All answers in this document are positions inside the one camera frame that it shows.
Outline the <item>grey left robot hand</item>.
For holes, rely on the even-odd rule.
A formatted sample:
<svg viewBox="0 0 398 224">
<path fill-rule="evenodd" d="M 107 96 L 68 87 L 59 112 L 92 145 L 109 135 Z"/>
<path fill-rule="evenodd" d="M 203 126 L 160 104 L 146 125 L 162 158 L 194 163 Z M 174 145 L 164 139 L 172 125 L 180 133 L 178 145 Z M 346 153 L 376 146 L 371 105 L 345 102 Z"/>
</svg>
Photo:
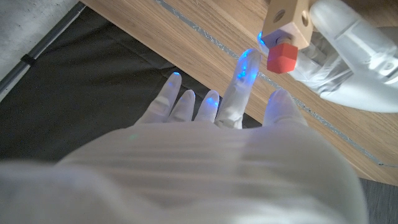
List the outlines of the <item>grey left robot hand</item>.
<svg viewBox="0 0 398 224">
<path fill-rule="evenodd" d="M 396 33 L 343 1 L 272 0 L 258 42 L 268 71 L 288 73 L 324 100 L 396 113 Z"/>
</svg>

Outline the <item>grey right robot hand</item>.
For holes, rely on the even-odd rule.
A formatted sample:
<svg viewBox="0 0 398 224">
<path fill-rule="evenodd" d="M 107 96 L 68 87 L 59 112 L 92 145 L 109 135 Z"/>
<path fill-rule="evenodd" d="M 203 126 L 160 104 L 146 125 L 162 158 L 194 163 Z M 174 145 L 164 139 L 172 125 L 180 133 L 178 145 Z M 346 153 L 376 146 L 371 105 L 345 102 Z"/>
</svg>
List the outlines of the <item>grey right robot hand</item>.
<svg viewBox="0 0 398 224">
<path fill-rule="evenodd" d="M 367 223 L 361 183 L 290 93 L 242 127 L 262 55 L 239 58 L 224 97 L 198 111 L 173 73 L 128 128 L 56 164 L 1 164 L 2 223 Z"/>
</svg>

